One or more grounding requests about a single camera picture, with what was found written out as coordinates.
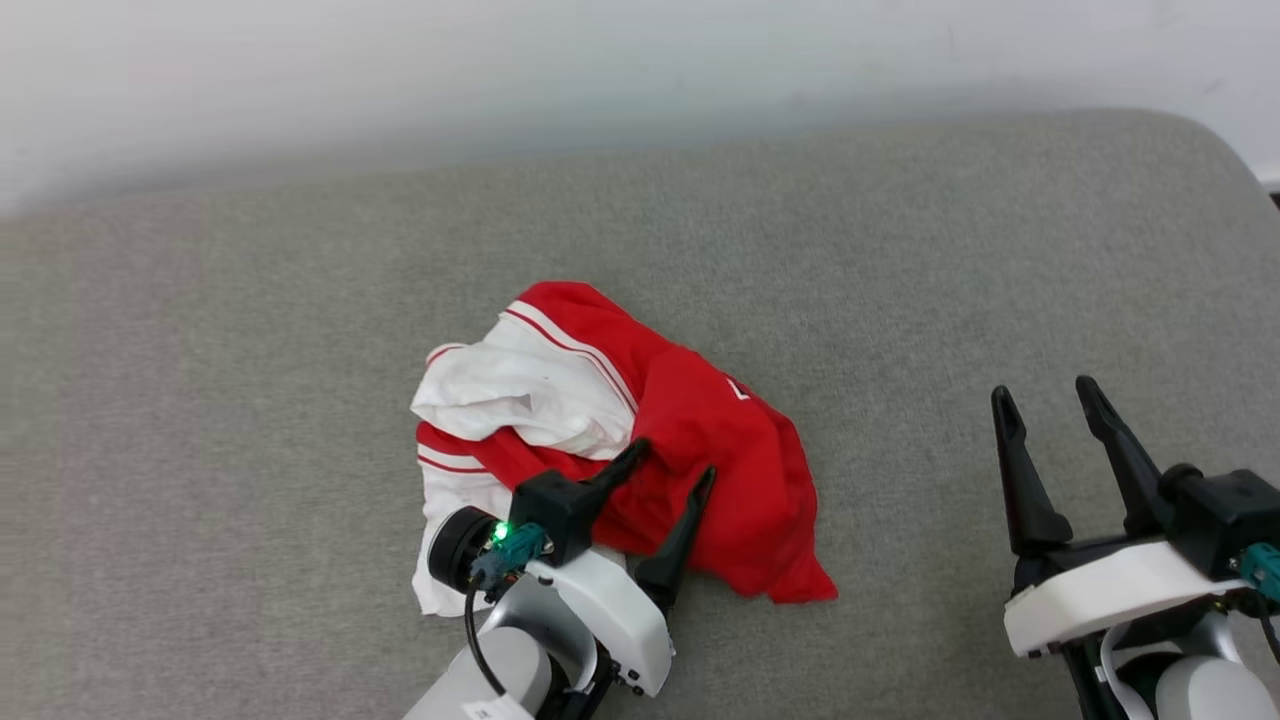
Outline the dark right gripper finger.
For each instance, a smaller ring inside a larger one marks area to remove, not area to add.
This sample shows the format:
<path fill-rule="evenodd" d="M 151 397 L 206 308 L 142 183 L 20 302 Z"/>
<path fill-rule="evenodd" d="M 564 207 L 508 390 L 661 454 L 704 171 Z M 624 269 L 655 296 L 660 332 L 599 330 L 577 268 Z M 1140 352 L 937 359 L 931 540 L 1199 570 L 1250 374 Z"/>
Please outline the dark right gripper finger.
<path fill-rule="evenodd" d="M 993 388 L 991 409 L 1010 550 L 1024 559 L 1069 544 L 1071 525 L 1050 501 L 1027 450 L 1025 423 L 1007 387 Z"/>
<path fill-rule="evenodd" d="M 1094 378 L 1079 375 L 1075 391 L 1092 436 L 1102 443 L 1120 491 L 1129 536 L 1164 533 L 1167 501 L 1160 496 L 1160 470 Z"/>

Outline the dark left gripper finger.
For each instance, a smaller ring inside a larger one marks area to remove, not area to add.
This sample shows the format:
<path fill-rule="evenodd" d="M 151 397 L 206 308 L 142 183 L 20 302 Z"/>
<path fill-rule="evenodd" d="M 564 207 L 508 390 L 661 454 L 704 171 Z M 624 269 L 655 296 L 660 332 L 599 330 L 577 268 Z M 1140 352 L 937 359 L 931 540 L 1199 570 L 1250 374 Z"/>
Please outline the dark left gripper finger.
<path fill-rule="evenodd" d="M 611 496 L 640 469 L 650 448 L 649 438 L 637 438 L 608 461 L 599 473 L 588 479 L 589 507 L 595 516 L 603 512 Z"/>
<path fill-rule="evenodd" d="M 635 565 L 636 584 L 662 614 L 669 614 L 678 598 L 716 478 L 716 468 L 708 466 L 687 493 L 684 512 L 662 546 Z"/>

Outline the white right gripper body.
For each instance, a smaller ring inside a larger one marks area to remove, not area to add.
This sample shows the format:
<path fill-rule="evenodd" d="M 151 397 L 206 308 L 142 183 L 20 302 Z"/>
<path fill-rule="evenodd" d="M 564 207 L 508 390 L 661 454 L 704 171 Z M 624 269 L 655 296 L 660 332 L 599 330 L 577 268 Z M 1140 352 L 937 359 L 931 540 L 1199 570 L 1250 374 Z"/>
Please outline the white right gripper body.
<path fill-rule="evenodd" d="M 1204 597 L 1243 589 L 1240 579 L 1215 580 L 1185 560 L 1167 541 L 1125 544 L 1074 569 L 1030 579 L 1050 557 L 1039 548 L 1016 552 L 1016 592 L 1006 602 L 1004 629 L 1019 657 L 1048 651 L 1096 632 L 1106 632 Z"/>

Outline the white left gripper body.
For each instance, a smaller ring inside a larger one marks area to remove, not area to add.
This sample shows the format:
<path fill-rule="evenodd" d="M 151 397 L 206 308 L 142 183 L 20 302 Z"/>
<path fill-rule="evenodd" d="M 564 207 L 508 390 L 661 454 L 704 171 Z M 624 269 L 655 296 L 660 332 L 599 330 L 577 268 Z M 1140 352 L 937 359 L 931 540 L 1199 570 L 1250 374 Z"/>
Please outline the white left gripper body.
<path fill-rule="evenodd" d="M 666 616 L 622 564 L 588 550 L 558 568 L 534 560 L 526 571 L 549 580 L 571 614 L 620 664 L 628 685 L 648 697 L 660 693 L 675 644 Z"/>

